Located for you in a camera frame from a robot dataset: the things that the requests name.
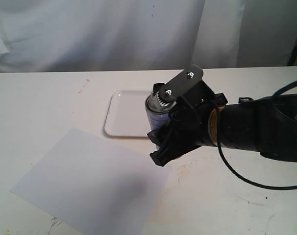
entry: spray can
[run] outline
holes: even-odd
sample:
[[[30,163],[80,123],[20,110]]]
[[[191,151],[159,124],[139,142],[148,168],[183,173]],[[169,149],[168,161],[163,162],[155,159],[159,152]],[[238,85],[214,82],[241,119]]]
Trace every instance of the spray can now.
[[[171,91],[167,90],[166,94],[171,95]],[[159,92],[152,92],[145,101],[145,108],[148,115],[151,130],[158,130],[169,120],[169,111],[175,106],[176,102],[164,102]]]

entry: white paper sheet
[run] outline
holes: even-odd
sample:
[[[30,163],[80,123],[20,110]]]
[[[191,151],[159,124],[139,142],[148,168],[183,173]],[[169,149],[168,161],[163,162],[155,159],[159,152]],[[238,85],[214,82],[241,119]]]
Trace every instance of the white paper sheet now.
[[[168,173],[73,129],[11,191],[86,235],[139,235]]]

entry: white tray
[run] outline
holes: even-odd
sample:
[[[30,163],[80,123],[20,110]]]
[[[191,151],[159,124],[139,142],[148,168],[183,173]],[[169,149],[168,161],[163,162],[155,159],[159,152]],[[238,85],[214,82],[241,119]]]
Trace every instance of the white tray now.
[[[115,137],[147,137],[150,131],[145,100],[150,91],[120,90],[113,94],[105,132]]]

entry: white curtain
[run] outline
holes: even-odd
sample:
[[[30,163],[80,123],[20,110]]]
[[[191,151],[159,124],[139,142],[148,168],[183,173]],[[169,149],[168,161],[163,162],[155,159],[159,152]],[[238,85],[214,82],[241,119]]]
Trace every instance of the white curtain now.
[[[284,66],[297,0],[0,0],[0,72]]]

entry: white table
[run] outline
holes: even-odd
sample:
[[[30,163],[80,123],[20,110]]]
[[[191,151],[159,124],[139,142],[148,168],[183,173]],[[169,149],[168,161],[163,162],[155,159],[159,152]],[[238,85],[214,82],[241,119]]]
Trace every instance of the white table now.
[[[71,128],[106,138],[111,95],[151,89],[170,71],[0,74],[0,235],[79,235],[65,223],[9,192]],[[229,103],[260,98],[297,80],[297,67],[214,69],[205,82]],[[113,141],[148,155],[146,139]],[[225,150],[243,175],[264,184],[297,184],[297,164],[258,153]],[[270,191],[240,181],[215,148],[201,147],[173,161],[173,170],[142,235],[297,234],[297,191]]]

